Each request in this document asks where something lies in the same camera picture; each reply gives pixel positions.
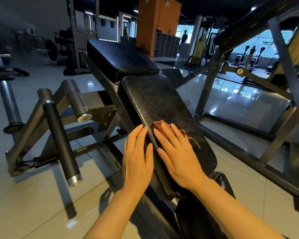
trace machine handle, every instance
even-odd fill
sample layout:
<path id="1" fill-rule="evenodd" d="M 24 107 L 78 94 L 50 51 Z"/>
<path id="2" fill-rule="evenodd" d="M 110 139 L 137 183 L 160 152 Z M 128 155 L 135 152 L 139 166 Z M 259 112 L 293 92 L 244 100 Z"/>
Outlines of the machine handle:
<path id="1" fill-rule="evenodd" d="M 72 148 L 65 133 L 59 112 L 53 101 L 52 92 L 49 89 L 39 89 L 38 95 L 56 150 L 59 154 L 60 163 L 67 184 L 69 187 L 76 186 L 83 181 L 83 178 L 73 155 Z"/>

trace black leather bench pad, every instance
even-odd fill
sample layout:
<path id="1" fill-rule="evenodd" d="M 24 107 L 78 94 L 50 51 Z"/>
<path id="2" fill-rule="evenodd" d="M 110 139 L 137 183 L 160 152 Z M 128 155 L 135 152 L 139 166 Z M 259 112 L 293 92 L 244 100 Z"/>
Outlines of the black leather bench pad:
<path id="1" fill-rule="evenodd" d="M 217 166 L 214 152 L 166 76 L 127 76 L 119 85 L 118 95 L 134 126 L 142 123 L 151 128 L 153 122 L 163 119 L 167 123 L 175 124 L 179 129 L 184 129 L 187 135 L 194 138 L 201 146 L 196 155 L 203 171 L 207 175 L 214 171 Z M 151 129 L 148 135 L 146 143 L 152 142 L 157 150 L 157 142 Z M 165 183 L 163 187 L 166 193 L 171 198 L 186 197 L 187 190 L 174 182 L 158 154 L 155 153 L 154 156 L 155 171 L 161 183 Z"/>
<path id="2" fill-rule="evenodd" d="M 159 66 L 135 47 L 93 39 L 87 43 L 87 53 L 113 83 L 125 76 L 159 73 Z"/>

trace red-brown towel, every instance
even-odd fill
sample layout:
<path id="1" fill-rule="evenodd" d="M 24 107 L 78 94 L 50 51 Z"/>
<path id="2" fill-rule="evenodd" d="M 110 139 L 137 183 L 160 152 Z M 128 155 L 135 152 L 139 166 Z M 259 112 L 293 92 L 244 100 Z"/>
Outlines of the red-brown towel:
<path id="1" fill-rule="evenodd" d="M 154 129 L 154 128 L 156 128 L 166 139 L 168 139 L 168 137 L 167 137 L 167 135 L 165 134 L 165 132 L 163 131 L 163 129 L 162 129 L 162 123 L 164 123 L 167 127 L 168 127 L 168 129 L 172 132 L 172 133 L 174 133 L 173 132 L 173 129 L 171 128 L 171 125 L 170 124 L 167 124 L 164 120 L 161 120 L 161 121 L 159 121 L 159 122 L 153 122 L 153 124 L 152 124 L 152 130 Z M 196 140 L 194 139 L 194 138 L 191 138 L 191 137 L 189 137 L 189 136 L 187 136 L 187 134 L 186 134 L 186 132 L 185 132 L 185 130 L 183 130 L 183 129 L 179 129 L 179 131 L 180 131 L 180 133 L 184 136 L 184 137 L 187 137 L 188 138 L 188 140 L 192 140 L 195 144 L 196 144 L 196 146 L 200 149 L 200 146 L 199 146 L 199 144 L 198 144 L 198 142 L 196 142 Z"/>

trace weight plate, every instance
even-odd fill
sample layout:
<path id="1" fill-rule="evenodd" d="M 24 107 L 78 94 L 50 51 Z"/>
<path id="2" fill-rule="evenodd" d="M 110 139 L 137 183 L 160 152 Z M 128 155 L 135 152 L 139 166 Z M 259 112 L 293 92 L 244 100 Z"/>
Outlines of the weight plate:
<path id="1" fill-rule="evenodd" d="M 56 48 L 56 45 L 51 40 L 47 40 L 46 48 L 48 50 L 48 56 L 50 60 L 56 61 L 58 58 L 58 50 Z"/>

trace orange wall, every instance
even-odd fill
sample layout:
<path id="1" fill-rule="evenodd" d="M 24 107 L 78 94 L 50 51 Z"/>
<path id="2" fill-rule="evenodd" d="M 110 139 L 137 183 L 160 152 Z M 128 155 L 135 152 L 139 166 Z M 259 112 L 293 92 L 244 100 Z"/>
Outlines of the orange wall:
<path id="1" fill-rule="evenodd" d="M 150 58 L 153 57 L 155 33 L 157 29 L 175 35 L 180 15 L 181 4 L 175 0 L 139 0 L 136 46 L 140 47 Z"/>

